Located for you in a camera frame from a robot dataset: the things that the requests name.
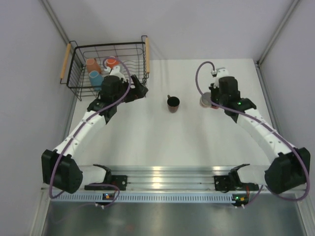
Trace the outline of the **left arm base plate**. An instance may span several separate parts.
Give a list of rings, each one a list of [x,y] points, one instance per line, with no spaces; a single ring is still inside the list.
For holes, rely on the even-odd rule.
[[[102,186],[93,186],[92,184],[84,186],[85,190],[114,190],[114,188],[109,186],[104,186],[104,184],[110,184],[118,187],[121,191],[125,191],[127,187],[127,176],[126,175],[111,175],[105,178]]]

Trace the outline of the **pink printed mug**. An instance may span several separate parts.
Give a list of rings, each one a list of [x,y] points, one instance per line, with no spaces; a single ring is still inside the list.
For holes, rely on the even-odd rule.
[[[212,103],[211,103],[211,93],[210,92],[205,92],[203,95],[201,95],[199,99],[199,105],[203,108],[211,108]]]

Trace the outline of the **salmon dotted mug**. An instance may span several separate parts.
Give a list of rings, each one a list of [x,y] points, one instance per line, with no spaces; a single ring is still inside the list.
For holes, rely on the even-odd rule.
[[[86,60],[86,69],[88,73],[91,73],[92,71],[97,71],[99,74],[101,74],[101,68],[96,58],[88,58]]]

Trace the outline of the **orange mug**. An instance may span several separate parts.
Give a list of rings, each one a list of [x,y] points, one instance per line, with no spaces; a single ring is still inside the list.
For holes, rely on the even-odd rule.
[[[117,60],[118,58],[115,56],[110,56],[107,59],[104,60],[103,66],[104,70],[108,73],[111,72],[111,70],[120,64],[120,62]]]

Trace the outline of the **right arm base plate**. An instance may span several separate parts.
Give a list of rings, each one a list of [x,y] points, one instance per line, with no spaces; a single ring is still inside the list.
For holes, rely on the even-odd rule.
[[[214,176],[215,190],[223,193],[229,191],[258,191],[259,186],[254,183],[241,183],[233,176]]]

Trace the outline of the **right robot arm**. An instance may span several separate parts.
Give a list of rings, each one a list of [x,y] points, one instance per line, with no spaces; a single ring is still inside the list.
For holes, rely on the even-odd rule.
[[[256,105],[242,98],[238,82],[232,76],[216,77],[210,85],[211,103],[242,127],[259,145],[269,159],[269,165],[243,164],[232,170],[230,184],[240,190],[248,183],[266,186],[274,194],[281,194],[302,184],[305,195],[310,190],[310,153],[306,148],[296,148],[284,139],[261,116]]]

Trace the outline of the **blue mug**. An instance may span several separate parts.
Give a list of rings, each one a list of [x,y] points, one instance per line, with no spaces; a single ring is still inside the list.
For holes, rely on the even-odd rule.
[[[89,79],[90,79],[90,84],[93,87],[93,89],[95,91],[100,91],[101,84],[103,82],[102,75],[98,71],[93,70],[89,73]]]

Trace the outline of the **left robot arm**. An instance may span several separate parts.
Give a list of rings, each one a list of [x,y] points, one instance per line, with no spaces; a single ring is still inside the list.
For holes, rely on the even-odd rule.
[[[114,116],[120,103],[141,99],[147,92],[136,75],[128,81],[117,75],[105,76],[98,97],[89,104],[79,124],[57,147],[43,152],[43,182],[70,194],[80,188],[108,189],[112,185],[111,170],[100,164],[83,166],[79,155]]]

